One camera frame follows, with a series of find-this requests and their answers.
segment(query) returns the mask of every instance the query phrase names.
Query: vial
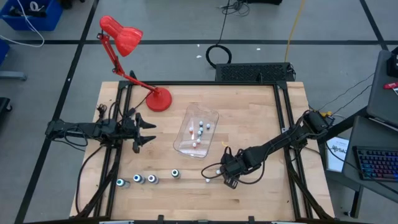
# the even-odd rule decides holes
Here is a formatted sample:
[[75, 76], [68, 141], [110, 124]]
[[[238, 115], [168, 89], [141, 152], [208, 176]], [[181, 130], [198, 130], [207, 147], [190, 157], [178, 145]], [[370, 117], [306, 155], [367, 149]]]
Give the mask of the vial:
[[180, 178], [180, 171], [178, 170], [172, 170], [172, 177], [174, 177], [174, 179], [179, 179]]
[[118, 179], [116, 181], [116, 185], [119, 187], [123, 187], [123, 188], [129, 188], [130, 187], [130, 182], [125, 181], [123, 179]]
[[145, 178], [138, 174], [134, 175], [134, 177], [132, 179], [138, 184], [145, 183]]
[[158, 184], [159, 178], [157, 178], [155, 175], [150, 175], [148, 176], [148, 181], [153, 184]]

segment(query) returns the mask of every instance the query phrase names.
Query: gray floor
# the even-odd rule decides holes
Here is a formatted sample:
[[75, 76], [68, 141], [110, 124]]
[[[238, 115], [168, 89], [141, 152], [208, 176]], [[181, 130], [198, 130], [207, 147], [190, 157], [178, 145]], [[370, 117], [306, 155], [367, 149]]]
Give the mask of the gray floor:
[[[57, 28], [44, 32], [47, 40], [79, 40], [93, 0], [64, 11]], [[398, 40], [393, 15], [396, 0], [366, 1], [385, 40]], [[88, 40], [100, 31], [99, 19], [108, 14], [125, 26], [144, 31], [144, 40], [217, 39], [223, 15], [217, 1], [129, 1], [100, 0]], [[286, 40], [300, 1], [284, 0], [280, 6], [251, 4], [247, 17], [228, 16], [224, 39]], [[16, 32], [0, 21], [0, 34], [19, 40], [38, 39], [30, 32]], [[377, 40], [357, 0], [307, 0], [294, 33], [294, 40]], [[284, 45], [226, 45], [234, 63], [281, 62]], [[207, 64], [208, 45], [140, 45], [122, 58], [125, 70], [134, 69], [141, 80], [214, 80], [215, 71]], [[77, 45], [45, 45], [40, 49], [11, 45], [0, 70], [25, 72], [26, 82], [0, 80], [0, 96], [12, 100], [14, 110], [0, 129], [0, 217], [12, 223], [21, 204], [30, 175], [44, 141]], [[380, 45], [291, 45], [289, 61], [297, 81], [304, 82], [309, 103], [321, 107], [336, 95], [374, 72]], [[226, 55], [214, 50], [211, 57], [223, 63]], [[61, 118], [89, 121], [93, 117], [98, 91], [103, 81], [119, 80], [101, 45], [85, 45], [78, 62]], [[351, 90], [325, 110], [337, 110], [371, 83], [371, 79]], [[366, 105], [369, 91], [342, 109], [349, 116]], [[52, 143], [25, 222], [66, 218], [72, 204], [83, 153]], [[365, 191], [359, 219], [343, 215], [351, 208], [353, 192], [328, 182], [335, 214], [342, 220], [394, 223], [398, 205]]]

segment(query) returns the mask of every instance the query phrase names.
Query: red object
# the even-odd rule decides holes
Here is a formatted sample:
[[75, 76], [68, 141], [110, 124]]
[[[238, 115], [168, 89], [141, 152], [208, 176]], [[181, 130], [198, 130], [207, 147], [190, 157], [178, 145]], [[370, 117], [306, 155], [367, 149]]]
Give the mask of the red object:
[[101, 41], [105, 48], [106, 53], [108, 53], [111, 61], [114, 65], [113, 73], [118, 74], [130, 82], [140, 85], [152, 93], [149, 93], [146, 98], [146, 103], [148, 108], [153, 111], [164, 111], [172, 103], [172, 95], [165, 88], [153, 87], [147, 85], [129, 75], [124, 73], [124, 70], [120, 64], [118, 56], [114, 53], [114, 50], [110, 43], [109, 36], [115, 39], [116, 48], [119, 53], [125, 57], [129, 55], [139, 44], [142, 38], [142, 31], [134, 27], [123, 27], [120, 23], [114, 20], [111, 16], [103, 16], [99, 21], [99, 25], [108, 34], [98, 34], [97, 38]]
[[388, 89], [397, 88], [397, 87], [398, 87], [398, 82], [395, 82], [395, 83], [385, 84], [383, 88], [388, 90]]

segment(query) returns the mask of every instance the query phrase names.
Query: transparent bin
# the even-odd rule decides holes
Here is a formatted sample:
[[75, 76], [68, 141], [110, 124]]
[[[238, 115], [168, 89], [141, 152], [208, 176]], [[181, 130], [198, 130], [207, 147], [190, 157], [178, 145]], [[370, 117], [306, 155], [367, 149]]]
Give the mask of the transparent bin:
[[[218, 112], [215, 110], [190, 104], [185, 113], [178, 136], [173, 143], [174, 149], [191, 157], [206, 157], [217, 127], [218, 117]], [[200, 121], [203, 122], [203, 133], [201, 136], [198, 135]]]

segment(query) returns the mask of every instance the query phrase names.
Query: wooden table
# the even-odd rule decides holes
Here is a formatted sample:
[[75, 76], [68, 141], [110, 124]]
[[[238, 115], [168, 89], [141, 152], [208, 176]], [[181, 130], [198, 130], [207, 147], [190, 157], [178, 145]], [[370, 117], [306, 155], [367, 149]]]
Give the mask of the wooden table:
[[[117, 86], [117, 82], [104, 82], [98, 104], [106, 104], [109, 108], [115, 99]], [[157, 128], [142, 130], [141, 134], [156, 135], [156, 139], [142, 147], [139, 154], [133, 153], [132, 141], [125, 141], [123, 144], [118, 176], [129, 180], [131, 186], [129, 189], [117, 187], [111, 218], [156, 220], [158, 215], [164, 215], [166, 220], [244, 221], [253, 215], [256, 221], [294, 220], [283, 150], [268, 157], [264, 177], [254, 185], [239, 184], [233, 190], [223, 184], [222, 177], [213, 179], [207, 184], [200, 174], [205, 166], [220, 161], [224, 151], [221, 142], [229, 145], [235, 154], [238, 149], [264, 144], [280, 134], [272, 86], [164, 87], [170, 90], [173, 97], [173, 103], [168, 110], [156, 113], [149, 110], [145, 103], [138, 108], [145, 121], [157, 125]], [[308, 109], [307, 97], [303, 83], [288, 83], [288, 87], [290, 104], [294, 118], [297, 119]], [[136, 106], [146, 94], [146, 89], [134, 86], [130, 107]], [[283, 94], [280, 93], [280, 96], [284, 106]], [[209, 154], [204, 159], [181, 155], [173, 148], [185, 110], [190, 103], [199, 103], [217, 110], [220, 114]], [[288, 126], [286, 113], [284, 119]], [[90, 141], [86, 148], [85, 159], [98, 146], [98, 142]], [[308, 147], [318, 150], [314, 141], [310, 141]], [[104, 149], [97, 153], [87, 163], [82, 173], [80, 209], [98, 188], [104, 153]], [[325, 211], [334, 217], [320, 156], [304, 149], [302, 160], [309, 191]], [[170, 175], [172, 169], [181, 172], [180, 179], [172, 178]], [[216, 168], [207, 174], [213, 175], [215, 170]], [[241, 179], [253, 181], [260, 173], [261, 169]], [[134, 174], [145, 177], [155, 174], [160, 178], [160, 182], [157, 185], [136, 184], [132, 181]], [[305, 217], [301, 194], [298, 198], [301, 214]], [[104, 214], [107, 199], [106, 192], [101, 214]], [[72, 206], [71, 215], [74, 214], [76, 211]]]

